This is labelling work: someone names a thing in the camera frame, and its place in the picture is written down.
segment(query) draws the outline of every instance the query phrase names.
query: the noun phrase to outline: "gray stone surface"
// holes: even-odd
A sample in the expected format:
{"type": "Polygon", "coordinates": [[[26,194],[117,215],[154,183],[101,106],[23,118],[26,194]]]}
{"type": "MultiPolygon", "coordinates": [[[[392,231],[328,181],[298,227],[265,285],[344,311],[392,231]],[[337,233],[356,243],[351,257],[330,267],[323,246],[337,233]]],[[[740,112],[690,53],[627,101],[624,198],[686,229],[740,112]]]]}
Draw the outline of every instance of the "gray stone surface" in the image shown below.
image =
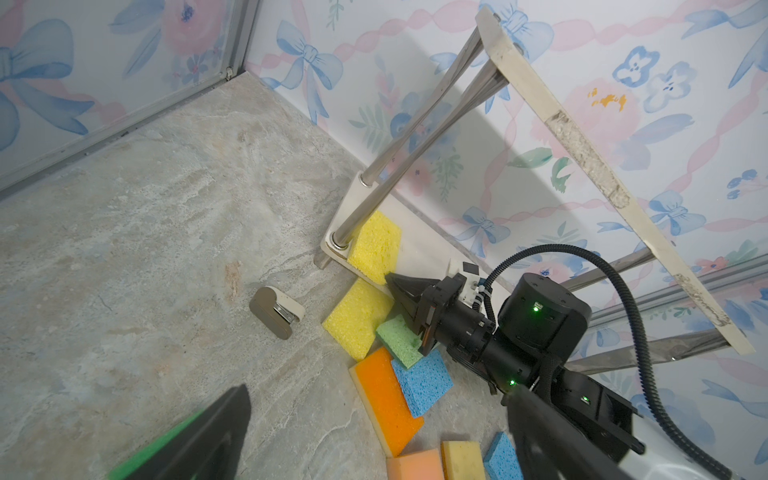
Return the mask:
{"type": "MultiPolygon", "coordinates": [[[[243,75],[2,201],[2,477],[103,478],[244,382],[241,478],[386,478],[320,326],[353,275],[313,265],[358,169],[243,75]],[[263,284],[306,307],[288,341],[248,310],[263,284]]],[[[504,427],[499,397],[449,372],[407,451],[504,427]]]]}

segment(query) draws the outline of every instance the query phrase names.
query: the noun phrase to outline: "metal rod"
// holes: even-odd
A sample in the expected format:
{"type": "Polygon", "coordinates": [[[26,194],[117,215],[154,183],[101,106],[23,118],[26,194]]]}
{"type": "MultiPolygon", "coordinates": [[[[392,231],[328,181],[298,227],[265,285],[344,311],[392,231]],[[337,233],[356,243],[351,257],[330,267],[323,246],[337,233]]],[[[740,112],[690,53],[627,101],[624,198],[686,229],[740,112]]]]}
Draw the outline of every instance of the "metal rod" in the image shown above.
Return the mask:
{"type": "MultiPolygon", "coordinates": [[[[637,252],[630,253],[629,255],[620,258],[614,262],[611,262],[611,266],[619,273],[635,268],[636,266],[644,265],[645,263],[655,260],[653,253],[646,247],[637,252]]],[[[590,286],[594,283],[605,280],[606,276],[600,269],[589,270],[588,272],[577,275],[569,280],[565,280],[561,283],[562,286],[569,289],[571,292],[582,289],[586,286],[590,286]]]]}
{"type": "MultiPolygon", "coordinates": [[[[650,360],[653,364],[675,362],[729,346],[728,341],[714,328],[648,342],[650,360]]],[[[565,368],[586,375],[628,369],[634,366],[637,366],[634,346],[625,346],[622,349],[598,353],[565,364],[565,368]]]]}
{"type": "Polygon", "coordinates": [[[379,205],[389,195],[389,192],[397,185],[398,180],[440,138],[440,135],[445,133],[459,118],[488,100],[507,84],[507,79],[496,70],[493,62],[487,62],[464,91],[464,94],[458,101],[458,105],[456,105],[448,117],[331,234],[331,241],[335,246],[340,249],[346,248],[358,227],[363,225],[373,215],[373,212],[379,208],[379,205]]]}
{"type": "Polygon", "coordinates": [[[462,47],[462,50],[456,56],[453,64],[445,73],[443,78],[438,83],[432,95],[422,107],[418,114],[414,115],[410,122],[406,125],[406,129],[400,134],[399,137],[392,139],[392,143],[373,161],[366,171],[360,175],[360,181],[366,187],[371,187],[379,175],[382,173],[387,164],[397,154],[400,147],[411,137],[411,134],[422,123],[422,121],[429,115],[438,103],[445,97],[445,94],[451,89],[454,83],[459,77],[466,71],[469,64],[472,63],[475,58],[482,51],[482,41],[480,40],[480,32],[477,28],[469,35],[469,39],[462,47]]]}

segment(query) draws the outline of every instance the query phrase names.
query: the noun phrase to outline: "sponge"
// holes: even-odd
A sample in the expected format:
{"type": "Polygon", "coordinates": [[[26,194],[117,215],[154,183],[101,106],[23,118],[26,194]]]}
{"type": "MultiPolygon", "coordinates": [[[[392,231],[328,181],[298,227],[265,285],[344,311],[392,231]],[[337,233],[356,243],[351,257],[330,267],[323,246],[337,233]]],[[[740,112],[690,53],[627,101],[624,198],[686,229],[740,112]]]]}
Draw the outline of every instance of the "sponge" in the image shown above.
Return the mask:
{"type": "Polygon", "coordinates": [[[392,368],[395,370],[397,381],[400,382],[408,408],[415,417],[427,413],[427,410],[453,387],[453,381],[437,349],[432,349],[429,355],[410,370],[404,369],[396,360],[392,361],[392,368]]]}
{"type": "Polygon", "coordinates": [[[386,474],[389,480],[445,480],[438,449],[388,458],[386,474]]]}
{"type": "Polygon", "coordinates": [[[358,278],[336,305],[323,328],[357,361],[366,358],[376,338],[376,327],[392,309],[392,300],[362,278],[358,278]]]}
{"type": "Polygon", "coordinates": [[[384,276],[397,266],[401,233],[400,227],[377,210],[352,240],[349,265],[379,285],[386,284],[384,276]]]}
{"type": "Polygon", "coordinates": [[[443,442],[442,466],[445,480],[485,480],[477,442],[443,442]]]}
{"type": "Polygon", "coordinates": [[[515,448],[504,432],[499,432],[493,439],[491,448],[485,454],[483,465],[488,470],[491,480],[523,480],[523,472],[520,470],[515,448]]]}
{"type": "Polygon", "coordinates": [[[408,328],[402,315],[382,323],[376,329],[376,334],[379,335],[389,352],[397,360],[400,360],[407,369],[424,358],[419,353],[419,346],[422,344],[421,339],[408,328]]]}
{"type": "Polygon", "coordinates": [[[388,458],[400,455],[424,426],[424,419],[411,416],[392,371],[392,356],[382,347],[349,369],[349,374],[384,453],[388,458]]]}

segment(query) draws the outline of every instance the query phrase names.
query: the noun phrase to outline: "floral wallpaper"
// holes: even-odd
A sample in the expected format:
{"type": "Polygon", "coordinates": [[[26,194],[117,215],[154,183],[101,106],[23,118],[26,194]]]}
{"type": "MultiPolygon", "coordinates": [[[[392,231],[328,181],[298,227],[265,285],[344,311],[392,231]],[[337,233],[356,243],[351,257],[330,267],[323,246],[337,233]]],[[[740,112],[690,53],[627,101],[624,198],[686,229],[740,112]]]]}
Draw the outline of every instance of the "floral wallpaper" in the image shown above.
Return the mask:
{"type": "Polygon", "coordinates": [[[219,73],[232,0],[0,4],[0,177],[219,73]]]}
{"type": "MultiPolygon", "coordinates": [[[[437,85],[488,6],[554,95],[673,242],[706,275],[768,250],[768,0],[263,0],[247,69],[364,163],[437,85]]],[[[455,105],[485,54],[406,141],[386,177],[455,105]]],[[[531,245],[614,260],[643,244],[513,88],[446,132],[397,187],[488,271],[531,245]]],[[[591,268],[560,253],[508,269],[561,282],[591,268]]],[[[636,296],[672,285],[658,263],[624,273],[636,296]]],[[[594,310],[618,298],[579,292],[594,310]]],[[[716,297],[757,348],[659,366],[673,418],[747,478],[768,477],[768,283],[716,297]]],[[[645,314],[655,338],[712,328],[689,303],[645,314]]],[[[574,356],[631,343],[588,332],[574,356]]],[[[644,407],[634,372],[598,376],[644,407]]]]}
{"type": "MultiPolygon", "coordinates": [[[[768,477],[768,276],[714,293],[757,354],[723,349],[655,366],[662,403],[683,432],[744,478],[768,477]]],[[[711,329],[690,301],[643,312],[649,339],[711,329]]],[[[632,344],[626,320],[591,329],[572,358],[632,344]]],[[[653,418],[636,369],[593,376],[653,418]]]]}

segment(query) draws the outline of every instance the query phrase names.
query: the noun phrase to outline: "blue sponge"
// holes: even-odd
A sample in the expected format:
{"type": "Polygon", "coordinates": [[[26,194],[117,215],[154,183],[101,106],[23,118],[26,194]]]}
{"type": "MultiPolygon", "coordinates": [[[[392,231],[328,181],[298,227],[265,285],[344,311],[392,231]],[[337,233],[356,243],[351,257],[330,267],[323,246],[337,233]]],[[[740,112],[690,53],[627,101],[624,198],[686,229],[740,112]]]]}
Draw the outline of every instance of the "blue sponge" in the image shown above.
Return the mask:
{"type": "Polygon", "coordinates": [[[397,359],[392,360],[392,368],[413,418],[427,413],[453,387],[453,381],[437,349],[433,349],[410,369],[406,370],[397,359]]]}
{"type": "Polygon", "coordinates": [[[482,461],[491,480],[523,480],[515,447],[504,432],[499,432],[493,439],[491,448],[482,461]]]}

